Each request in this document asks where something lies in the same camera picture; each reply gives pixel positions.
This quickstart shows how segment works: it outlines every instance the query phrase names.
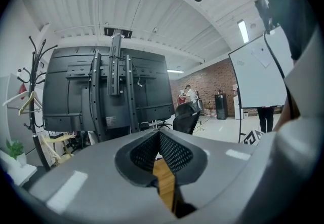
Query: green leaves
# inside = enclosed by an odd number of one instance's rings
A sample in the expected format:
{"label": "green leaves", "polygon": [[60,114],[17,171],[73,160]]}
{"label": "green leaves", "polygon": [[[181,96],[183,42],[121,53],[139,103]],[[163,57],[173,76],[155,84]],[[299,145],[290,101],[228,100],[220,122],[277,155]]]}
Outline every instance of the green leaves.
{"label": "green leaves", "polygon": [[12,144],[7,140],[6,141],[7,148],[10,150],[10,156],[17,159],[17,156],[24,153],[24,145],[19,141],[14,141]]}

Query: white pot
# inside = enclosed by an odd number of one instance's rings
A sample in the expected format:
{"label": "white pot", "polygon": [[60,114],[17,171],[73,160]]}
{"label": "white pot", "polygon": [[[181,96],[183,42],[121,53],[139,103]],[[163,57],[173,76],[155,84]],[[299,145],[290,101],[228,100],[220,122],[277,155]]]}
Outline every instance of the white pot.
{"label": "white pot", "polygon": [[26,165],[27,164],[26,154],[23,153],[23,154],[17,156],[17,161],[20,163],[21,166]]}

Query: white floor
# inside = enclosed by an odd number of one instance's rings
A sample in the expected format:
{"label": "white floor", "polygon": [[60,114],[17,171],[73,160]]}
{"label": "white floor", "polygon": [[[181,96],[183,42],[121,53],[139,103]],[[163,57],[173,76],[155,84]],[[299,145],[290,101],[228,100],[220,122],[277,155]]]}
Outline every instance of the white floor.
{"label": "white floor", "polygon": [[[171,116],[171,118],[167,120],[168,123],[172,123],[174,117],[174,115]],[[276,125],[279,117],[280,114],[275,114],[273,116],[273,126]],[[200,119],[202,125],[200,126],[199,122],[197,123],[197,126],[193,132],[194,136],[238,143],[239,120],[234,118],[217,120],[215,117],[208,116],[202,116]],[[258,116],[252,116],[242,120],[242,133],[247,134],[252,129],[261,130]]]}

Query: white hanger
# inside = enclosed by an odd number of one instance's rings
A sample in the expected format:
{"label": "white hanger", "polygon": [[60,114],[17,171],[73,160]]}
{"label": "white hanger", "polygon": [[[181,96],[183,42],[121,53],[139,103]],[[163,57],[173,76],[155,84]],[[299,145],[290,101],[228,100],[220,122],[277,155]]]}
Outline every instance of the white hanger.
{"label": "white hanger", "polygon": [[15,100],[18,100],[18,99],[20,99],[20,98],[22,98],[22,97],[26,97],[26,96],[28,96],[28,91],[22,92],[22,93],[20,93],[20,94],[18,94],[18,95],[16,95],[16,96],[10,98],[9,100],[6,100],[6,101],[2,104],[2,106],[6,106],[6,105],[8,105],[8,104],[11,103],[11,102],[13,102],[13,101],[15,101]]}
{"label": "white hanger", "polygon": [[32,91],[29,99],[26,101],[26,103],[19,110],[19,113],[18,113],[19,115],[24,114],[24,110],[27,108],[27,106],[31,103],[32,100],[34,100],[35,104],[39,108],[41,108],[41,109],[43,108],[43,105],[42,105],[41,101],[39,100],[37,93],[35,91]]}

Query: brick wall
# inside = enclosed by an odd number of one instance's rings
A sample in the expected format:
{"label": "brick wall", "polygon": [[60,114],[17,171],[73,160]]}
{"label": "brick wall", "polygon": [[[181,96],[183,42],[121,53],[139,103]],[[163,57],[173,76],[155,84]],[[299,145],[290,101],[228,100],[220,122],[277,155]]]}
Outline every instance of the brick wall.
{"label": "brick wall", "polygon": [[234,116],[233,85],[236,78],[229,58],[194,72],[179,80],[170,80],[174,108],[177,107],[177,98],[180,90],[186,85],[197,90],[204,103],[204,108],[215,109],[215,94],[218,90],[225,90],[229,116]]}

